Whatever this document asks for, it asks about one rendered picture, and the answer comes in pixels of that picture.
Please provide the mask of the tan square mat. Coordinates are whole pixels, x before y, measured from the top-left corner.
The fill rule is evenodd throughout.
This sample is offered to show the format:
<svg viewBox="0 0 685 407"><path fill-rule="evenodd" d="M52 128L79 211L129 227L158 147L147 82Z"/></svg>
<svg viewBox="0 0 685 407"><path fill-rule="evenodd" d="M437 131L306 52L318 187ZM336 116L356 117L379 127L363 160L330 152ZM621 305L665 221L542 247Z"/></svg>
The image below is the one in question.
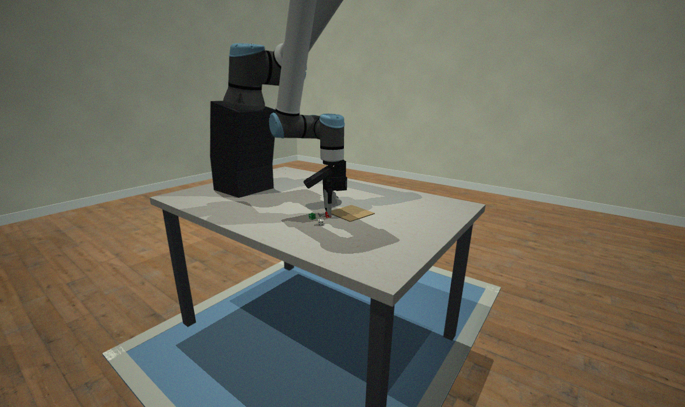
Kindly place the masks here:
<svg viewBox="0 0 685 407"><path fill-rule="evenodd" d="M362 209L362 208L354 206L354 205L349 205L349 206L345 206L345 207L341 207L341 208L332 210L331 214L335 215L336 217L347 220L349 222L352 222L354 220L358 220L358 219L373 215L373 214L375 214L375 212L371 212L371 211Z"/></svg>

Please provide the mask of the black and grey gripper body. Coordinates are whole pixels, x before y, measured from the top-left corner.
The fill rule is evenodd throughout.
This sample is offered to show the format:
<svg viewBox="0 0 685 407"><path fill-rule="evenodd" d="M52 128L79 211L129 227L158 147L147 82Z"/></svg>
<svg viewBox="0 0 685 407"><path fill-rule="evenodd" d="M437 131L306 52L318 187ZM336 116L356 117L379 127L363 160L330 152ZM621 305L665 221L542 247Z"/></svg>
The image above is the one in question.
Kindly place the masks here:
<svg viewBox="0 0 685 407"><path fill-rule="evenodd" d="M322 179L322 187L326 190L326 192L328 188L328 183L331 185L332 190L347 190L346 161L322 161L322 164L325 164L328 167L330 167L333 172L331 175Z"/></svg>

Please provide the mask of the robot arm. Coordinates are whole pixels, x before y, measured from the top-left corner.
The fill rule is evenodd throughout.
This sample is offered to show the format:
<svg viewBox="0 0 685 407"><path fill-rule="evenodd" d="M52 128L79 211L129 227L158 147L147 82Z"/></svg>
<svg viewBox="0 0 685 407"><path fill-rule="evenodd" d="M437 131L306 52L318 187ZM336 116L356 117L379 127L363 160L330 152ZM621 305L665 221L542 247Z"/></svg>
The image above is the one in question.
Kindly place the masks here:
<svg viewBox="0 0 685 407"><path fill-rule="evenodd" d="M344 160L344 116L304 115L299 108L309 50L343 1L290 0L285 43L274 51L263 45L232 44L223 98L231 108L261 110L265 108L262 84L279 86L277 107L269 118L272 136L319 139L321 160L327 162Z"/></svg>

